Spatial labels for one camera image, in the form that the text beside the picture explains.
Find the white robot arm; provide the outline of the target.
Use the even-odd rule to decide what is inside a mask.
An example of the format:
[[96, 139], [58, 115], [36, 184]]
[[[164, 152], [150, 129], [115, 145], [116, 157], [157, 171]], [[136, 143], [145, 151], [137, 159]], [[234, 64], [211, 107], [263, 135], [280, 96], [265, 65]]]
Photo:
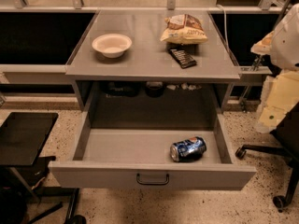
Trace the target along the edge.
[[295, 4], [276, 26], [270, 59], [280, 69], [299, 70], [299, 4]]

